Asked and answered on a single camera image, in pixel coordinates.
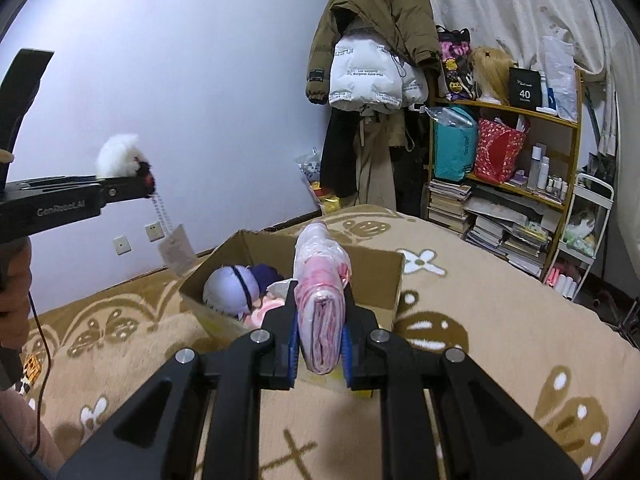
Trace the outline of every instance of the black cable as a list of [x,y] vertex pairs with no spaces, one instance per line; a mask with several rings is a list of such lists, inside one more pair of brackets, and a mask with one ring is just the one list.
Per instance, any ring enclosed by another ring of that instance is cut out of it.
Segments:
[[36,307],[33,304],[33,298],[31,297],[31,292],[29,292],[29,303],[31,304],[33,319],[36,322],[36,326],[38,327],[38,332],[40,332],[40,337],[42,338],[42,343],[44,344],[44,348],[47,352],[47,371],[44,374],[42,387],[40,389],[40,394],[38,395],[38,407],[37,407],[38,428],[36,429],[36,445],[33,447],[33,450],[29,453],[29,458],[33,458],[34,456],[36,456],[36,453],[40,449],[40,416],[42,414],[42,397],[44,395],[44,388],[45,386],[47,386],[47,380],[49,379],[49,374],[51,372],[51,352],[49,351],[49,345],[47,344],[47,339],[44,337],[44,332],[42,331],[40,320],[38,319],[38,314],[36,314]]

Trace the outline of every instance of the teal bag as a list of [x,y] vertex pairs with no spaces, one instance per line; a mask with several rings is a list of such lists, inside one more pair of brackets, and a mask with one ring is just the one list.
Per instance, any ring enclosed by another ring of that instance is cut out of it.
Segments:
[[469,118],[475,126],[457,128],[434,121],[434,170],[436,178],[459,182],[474,167],[478,145],[478,123],[459,106],[450,107]]

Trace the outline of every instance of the black pants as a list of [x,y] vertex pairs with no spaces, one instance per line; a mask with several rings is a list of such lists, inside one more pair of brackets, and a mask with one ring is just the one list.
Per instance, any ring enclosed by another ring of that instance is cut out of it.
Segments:
[[340,198],[351,196],[358,190],[353,139],[359,123],[359,112],[331,108],[320,162],[320,186],[332,190]]

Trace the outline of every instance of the white curtain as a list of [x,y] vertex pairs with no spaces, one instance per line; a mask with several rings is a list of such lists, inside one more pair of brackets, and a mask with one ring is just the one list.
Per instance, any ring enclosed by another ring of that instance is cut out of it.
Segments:
[[[619,131],[615,198],[618,227],[640,277],[640,44],[611,0],[593,0],[593,6],[602,24],[607,66],[617,89],[617,108],[614,105],[609,110],[612,117],[605,116],[605,121],[617,124]],[[611,92],[609,81],[607,92]],[[615,139],[602,139],[600,149],[610,153],[612,145],[615,149]]]
[[[496,46],[505,50],[523,68],[541,59],[542,37],[564,29],[564,40],[573,43],[576,63],[587,81],[607,76],[603,33],[591,0],[431,0],[437,24],[446,28],[468,28],[472,46]],[[613,85],[613,78],[607,82]],[[607,110],[613,110],[613,92]],[[601,143],[615,154],[615,122],[605,124]]]
[[587,81],[604,81],[599,150],[617,155],[617,218],[640,276],[640,45],[611,0],[431,0],[437,24],[468,28],[472,46],[499,46],[520,66],[540,56],[560,28]]

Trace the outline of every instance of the white plastic bag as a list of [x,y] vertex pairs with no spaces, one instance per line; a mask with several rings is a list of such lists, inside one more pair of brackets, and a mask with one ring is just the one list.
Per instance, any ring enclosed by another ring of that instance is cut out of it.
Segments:
[[574,46],[557,36],[544,36],[544,66],[546,85],[552,89],[556,109],[561,119],[578,121],[578,91],[575,81]]
[[595,256],[595,237],[593,230],[596,219],[593,211],[580,211],[571,217],[564,230],[564,242],[571,248],[587,256]]
[[420,68],[403,63],[400,75],[402,76],[402,108],[427,102],[429,86],[424,72]]
[[329,104],[345,111],[391,113],[402,106],[401,62],[385,40],[359,18],[335,46]]

